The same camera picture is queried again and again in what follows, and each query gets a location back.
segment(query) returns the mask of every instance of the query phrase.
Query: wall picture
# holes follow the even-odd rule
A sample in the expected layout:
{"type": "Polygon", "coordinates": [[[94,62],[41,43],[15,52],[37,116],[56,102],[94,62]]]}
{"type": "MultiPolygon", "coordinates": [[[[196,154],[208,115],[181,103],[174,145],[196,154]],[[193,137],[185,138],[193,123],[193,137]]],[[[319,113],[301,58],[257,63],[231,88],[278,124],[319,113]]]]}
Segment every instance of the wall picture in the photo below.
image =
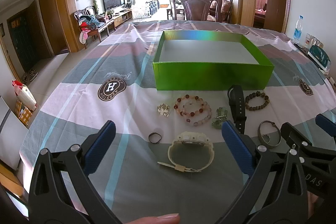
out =
{"type": "Polygon", "coordinates": [[[5,36],[5,31],[3,29],[3,23],[0,24],[0,34],[1,34],[1,37],[5,36]]]}

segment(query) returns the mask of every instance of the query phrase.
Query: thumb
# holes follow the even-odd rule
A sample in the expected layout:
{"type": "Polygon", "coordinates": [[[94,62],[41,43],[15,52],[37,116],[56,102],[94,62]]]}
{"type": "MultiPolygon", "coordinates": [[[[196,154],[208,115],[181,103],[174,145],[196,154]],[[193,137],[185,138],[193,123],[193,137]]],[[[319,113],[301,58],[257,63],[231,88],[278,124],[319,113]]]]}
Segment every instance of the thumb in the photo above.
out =
{"type": "Polygon", "coordinates": [[[164,216],[143,217],[127,224],[178,224],[180,222],[179,214],[170,214],[164,216]]]}

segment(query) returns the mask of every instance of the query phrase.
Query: pink beaded bracelet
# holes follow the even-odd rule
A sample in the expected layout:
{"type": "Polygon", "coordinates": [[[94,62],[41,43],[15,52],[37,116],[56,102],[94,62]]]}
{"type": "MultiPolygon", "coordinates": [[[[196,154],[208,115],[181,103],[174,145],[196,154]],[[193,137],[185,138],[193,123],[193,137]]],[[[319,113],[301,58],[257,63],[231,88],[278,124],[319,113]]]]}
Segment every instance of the pink beaded bracelet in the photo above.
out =
{"type": "Polygon", "coordinates": [[[190,117],[198,116],[199,114],[203,113],[203,111],[207,111],[208,112],[207,116],[205,116],[202,120],[194,122],[195,127],[206,123],[207,121],[211,119],[211,116],[212,116],[211,108],[206,101],[203,101],[203,99],[199,98],[198,96],[192,96],[188,94],[186,94],[182,98],[177,99],[177,101],[174,104],[174,109],[176,109],[177,113],[179,113],[182,117],[183,116],[186,117],[186,120],[185,120],[186,122],[191,122],[190,117]],[[187,99],[188,101],[183,105],[182,109],[179,109],[179,103],[185,99],[187,99]],[[185,109],[185,106],[188,104],[192,105],[194,103],[199,103],[200,109],[196,110],[195,112],[188,113],[185,109]]]}

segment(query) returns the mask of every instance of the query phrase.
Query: black watch strap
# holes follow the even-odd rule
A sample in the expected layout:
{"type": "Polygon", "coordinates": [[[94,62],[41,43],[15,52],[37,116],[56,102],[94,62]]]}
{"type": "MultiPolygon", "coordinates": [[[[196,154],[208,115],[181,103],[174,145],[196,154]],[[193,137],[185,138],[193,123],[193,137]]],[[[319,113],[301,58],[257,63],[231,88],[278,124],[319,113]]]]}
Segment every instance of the black watch strap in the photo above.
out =
{"type": "Polygon", "coordinates": [[[243,89],[240,85],[233,85],[227,91],[229,105],[236,128],[241,134],[245,131],[245,100],[243,89]]]}

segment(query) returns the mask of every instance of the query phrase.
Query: plastic bottle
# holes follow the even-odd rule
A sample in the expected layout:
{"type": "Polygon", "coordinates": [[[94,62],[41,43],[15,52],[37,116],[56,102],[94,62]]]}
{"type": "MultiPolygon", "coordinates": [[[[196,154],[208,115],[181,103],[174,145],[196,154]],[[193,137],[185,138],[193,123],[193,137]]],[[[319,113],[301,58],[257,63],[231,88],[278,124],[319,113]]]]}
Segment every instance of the plastic bottle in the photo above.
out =
{"type": "Polygon", "coordinates": [[[293,42],[296,44],[300,43],[300,38],[302,34],[302,20],[303,16],[300,16],[299,20],[296,22],[296,27],[293,35],[293,42]]]}

